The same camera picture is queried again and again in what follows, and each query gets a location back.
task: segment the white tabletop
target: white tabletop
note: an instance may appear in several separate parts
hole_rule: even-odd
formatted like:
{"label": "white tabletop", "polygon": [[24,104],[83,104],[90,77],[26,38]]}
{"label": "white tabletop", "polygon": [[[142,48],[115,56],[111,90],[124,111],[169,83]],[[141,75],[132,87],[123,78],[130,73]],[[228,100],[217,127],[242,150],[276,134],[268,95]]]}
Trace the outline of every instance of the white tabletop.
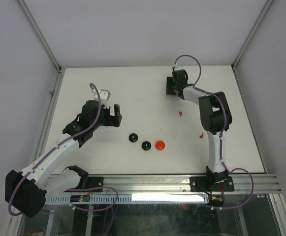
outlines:
{"label": "white tabletop", "polygon": [[[189,83],[194,82],[198,67],[186,66],[184,69],[189,75]],[[109,104],[111,107],[120,105],[123,119],[119,128],[96,130],[90,140],[56,169],[55,174],[71,165],[91,174],[204,173],[208,139],[200,122],[199,107],[165,95],[167,76],[171,76],[170,66],[66,69],[47,147],[81,112],[85,102],[93,98],[89,83],[110,90]],[[233,118],[226,140],[228,167],[263,173],[231,66],[203,66],[198,87],[226,94]],[[130,133],[138,135],[136,143],[128,140]],[[199,137],[201,133],[204,133],[203,139]],[[164,150],[155,148],[158,140],[165,142]],[[142,149],[143,141],[151,142],[149,151]]]}

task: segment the black bracket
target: black bracket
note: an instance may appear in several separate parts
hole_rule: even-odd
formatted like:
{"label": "black bracket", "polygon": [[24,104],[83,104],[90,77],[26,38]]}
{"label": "black bracket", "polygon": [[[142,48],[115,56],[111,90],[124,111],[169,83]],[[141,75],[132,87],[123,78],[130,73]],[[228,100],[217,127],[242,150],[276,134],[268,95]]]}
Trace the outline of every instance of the black bracket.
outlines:
{"label": "black bracket", "polygon": [[188,84],[188,79],[188,74],[185,70],[172,71],[172,77],[167,77],[166,95],[176,95],[184,99],[183,89],[193,85]]}
{"label": "black bracket", "polygon": [[224,192],[235,191],[231,176],[228,176],[224,182],[214,183],[211,186],[203,184],[206,182],[206,178],[206,176],[190,177],[191,192],[221,192],[222,187],[224,187]]}
{"label": "black bracket", "polygon": [[[103,186],[103,177],[95,177],[95,176],[88,176],[87,177],[87,184],[85,188],[96,188],[96,187],[102,187]],[[96,189],[92,192],[94,193],[102,193],[103,189]]]}

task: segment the cable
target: cable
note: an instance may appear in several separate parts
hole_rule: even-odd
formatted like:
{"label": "cable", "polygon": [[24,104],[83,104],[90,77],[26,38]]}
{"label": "cable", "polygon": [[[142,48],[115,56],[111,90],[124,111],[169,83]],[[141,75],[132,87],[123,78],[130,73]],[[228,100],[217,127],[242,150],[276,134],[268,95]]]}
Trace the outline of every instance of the cable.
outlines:
{"label": "cable", "polygon": [[223,167],[226,169],[226,171],[227,171],[229,174],[232,174],[232,173],[233,173],[234,171],[236,171],[236,170],[244,171],[244,172],[246,172],[246,173],[249,175],[249,177],[250,177],[250,179],[251,179],[251,184],[252,184],[251,193],[250,193],[250,195],[248,196],[248,198],[247,198],[245,201],[243,201],[241,204],[236,205],[236,206],[223,207],[223,208],[219,208],[219,207],[213,206],[212,208],[214,208],[214,209],[235,209],[235,208],[239,208],[239,207],[243,206],[244,204],[246,204],[246,203],[251,199],[251,197],[252,197],[252,195],[253,195],[253,191],[254,191],[254,181],[253,181],[253,177],[252,177],[252,175],[251,175],[247,170],[245,170],[245,169],[243,169],[243,168],[235,168],[235,169],[233,169],[233,170],[230,171],[230,170],[228,169],[227,165],[224,163],[224,160],[223,160],[223,158],[222,158],[222,134],[223,134],[223,132],[225,131],[226,126],[227,126],[227,116],[226,116],[225,107],[223,106],[222,101],[220,100],[220,98],[219,98],[216,94],[195,87],[195,85],[197,84],[197,82],[198,82],[199,79],[200,79],[201,72],[202,72],[200,62],[199,62],[195,57],[190,56],[190,55],[181,55],[181,56],[177,57],[176,60],[175,60],[175,62],[174,62],[174,64],[173,64],[172,70],[174,70],[174,67],[176,66],[177,60],[178,60],[179,58],[181,58],[181,57],[189,57],[189,58],[194,59],[194,60],[197,62],[199,68],[200,68],[199,76],[198,76],[197,80],[195,81],[195,83],[193,84],[193,88],[194,88],[195,90],[197,90],[197,91],[200,91],[200,92],[203,92],[203,93],[205,93],[205,94],[209,94],[209,95],[212,95],[213,97],[215,97],[216,100],[218,101],[220,107],[221,107],[222,114],[223,114],[224,124],[223,124],[223,128],[222,128],[222,130],[221,130],[221,133],[220,133],[219,138],[220,138],[220,161],[222,162]]}
{"label": "cable", "polygon": [[107,209],[111,208],[112,206],[114,206],[114,204],[118,201],[118,198],[119,198],[118,191],[115,188],[113,188],[113,187],[102,186],[102,187],[95,187],[95,188],[89,188],[89,189],[74,189],[74,188],[71,188],[71,189],[68,189],[67,191],[86,192],[86,191],[90,191],[90,190],[93,191],[93,190],[104,189],[104,188],[113,190],[116,193],[116,195],[117,195],[117,197],[115,198],[114,202],[111,205],[109,205],[109,206],[107,206],[105,208],[102,208],[102,209],[83,209],[83,208],[80,208],[80,207],[78,207],[78,206],[76,206],[74,204],[71,204],[71,205],[74,206],[74,208],[76,208],[76,209],[83,210],[83,211],[88,211],[88,212],[104,211],[104,210],[107,210]]}
{"label": "cable", "polygon": [[179,59],[179,58],[182,58],[182,57],[192,58],[192,59],[194,59],[194,60],[197,62],[197,64],[198,64],[198,67],[199,67],[200,72],[199,72],[199,74],[198,74],[197,80],[196,80],[195,83],[193,84],[193,85],[195,86],[195,85],[197,84],[197,82],[198,82],[198,81],[200,80],[200,78],[201,78],[202,66],[201,66],[200,62],[198,61],[198,59],[196,59],[195,57],[193,57],[193,56],[191,56],[191,55],[188,55],[188,54],[183,54],[183,55],[181,55],[181,56],[178,56],[178,57],[176,58],[176,60],[174,61],[173,67],[172,67],[172,70],[173,70],[173,71],[174,71],[174,68],[176,67],[176,64],[177,64],[178,59]]}
{"label": "cable", "polygon": [[[90,85],[90,87],[91,87],[92,89],[94,89],[94,90],[96,91],[97,96],[98,96],[98,103],[99,103],[99,105],[98,105],[98,112],[97,112],[97,116],[95,117],[95,120],[93,121],[93,123],[92,123],[87,129],[85,129],[85,130],[83,130],[83,131],[81,131],[81,132],[79,132],[79,133],[77,133],[77,134],[74,134],[74,135],[72,135],[72,136],[70,136],[70,137],[64,139],[62,142],[60,142],[60,143],[58,144],[58,146],[61,146],[62,144],[64,144],[64,143],[67,142],[68,140],[71,140],[71,139],[73,139],[73,138],[75,138],[75,137],[77,137],[77,136],[79,136],[79,135],[81,135],[81,134],[84,134],[84,133],[88,132],[89,130],[91,130],[91,129],[94,127],[94,125],[95,125],[96,122],[98,121],[99,116],[100,116],[100,112],[101,112],[101,99],[100,99],[100,94],[99,94],[99,91],[98,91],[97,87],[96,87],[93,83],[90,83],[89,85]],[[38,162],[35,164],[35,166],[34,166],[32,169],[35,170],[35,169],[36,169],[46,158],[48,158],[48,156],[50,156],[56,149],[57,149],[56,147],[52,148],[43,158],[41,158],[40,161],[38,161]],[[19,213],[13,213],[13,212],[12,212],[12,209],[11,209],[11,206],[12,206],[12,202],[14,201],[15,195],[16,195],[16,193],[17,193],[19,187],[22,185],[22,183],[25,181],[25,179],[26,179],[30,174],[31,174],[31,172],[28,172],[28,173],[26,173],[26,174],[22,177],[22,179],[18,182],[18,184],[16,185],[16,187],[15,187],[13,193],[12,193],[11,196],[10,196],[9,203],[8,203],[8,213],[9,213],[11,216],[18,216],[18,215],[21,215],[21,214],[22,214],[21,212],[19,212]]]}
{"label": "cable", "polygon": [[71,166],[67,166],[67,167],[65,167],[65,169],[62,171],[62,173],[61,173],[61,174],[63,174],[63,172],[64,172],[67,168],[69,168],[69,167],[71,167]]}
{"label": "cable", "polygon": [[107,213],[108,213],[108,210],[105,210],[105,213],[104,213],[103,227],[102,227],[102,235],[104,235],[105,222],[106,222],[106,219],[107,219]]}
{"label": "cable", "polygon": [[112,227],[113,221],[117,215],[118,207],[116,207],[115,212],[113,211],[113,208],[111,208],[111,209],[112,209],[112,219],[111,219],[110,225],[109,225],[108,229],[105,231],[104,235],[107,235],[109,233],[109,231]]}

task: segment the small red piece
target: small red piece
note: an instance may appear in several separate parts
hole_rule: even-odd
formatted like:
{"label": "small red piece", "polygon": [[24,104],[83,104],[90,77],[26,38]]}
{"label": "small red piece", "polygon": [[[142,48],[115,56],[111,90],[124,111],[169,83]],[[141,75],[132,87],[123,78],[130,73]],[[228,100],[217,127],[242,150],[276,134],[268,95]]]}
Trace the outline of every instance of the small red piece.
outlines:
{"label": "small red piece", "polygon": [[156,143],[156,148],[158,149],[158,150],[164,150],[164,147],[165,147],[166,145],[164,144],[164,142],[163,141],[157,141],[157,143]]}

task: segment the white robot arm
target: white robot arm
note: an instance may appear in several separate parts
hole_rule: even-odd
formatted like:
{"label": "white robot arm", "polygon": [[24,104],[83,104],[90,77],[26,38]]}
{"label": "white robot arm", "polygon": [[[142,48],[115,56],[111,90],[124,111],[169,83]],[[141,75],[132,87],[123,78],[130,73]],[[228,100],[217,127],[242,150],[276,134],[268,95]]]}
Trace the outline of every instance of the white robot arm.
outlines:
{"label": "white robot arm", "polygon": [[14,195],[12,205],[26,216],[35,216],[50,198],[71,188],[83,189],[88,184],[88,173],[77,166],[68,167],[56,177],[49,178],[49,176],[72,152],[89,140],[97,128],[102,125],[114,127],[121,125],[120,106],[114,105],[115,114],[111,116],[108,105],[110,92],[107,90],[99,90],[98,92],[102,104],[100,108],[98,95],[95,93],[95,99],[86,102],[82,112],[65,127],[55,143],[38,159],[20,172],[12,170],[7,174],[5,200],[10,201],[16,186],[22,181]]}
{"label": "white robot arm", "polygon": [[[223,92],[216,92],[212,95],[194,88],[193,84],[188,84],[188,74],[183,69],[173,70],[172,77],[167,77],[166,94],[176,95],[183,100],[191,101],[200,108],[201,123],[208,135],[209,160],[206,167],[206,178],[203,182],[196,183],[196,186],[210,191],[214,184],[228,180],[228,172],[222,164],[222,161],[225,162],[225,138],[229,125],[232,123],[226,96]],[[222,137],[220,135],[224,126],[224,116],[216,97],[222,102],[227,117]]]}

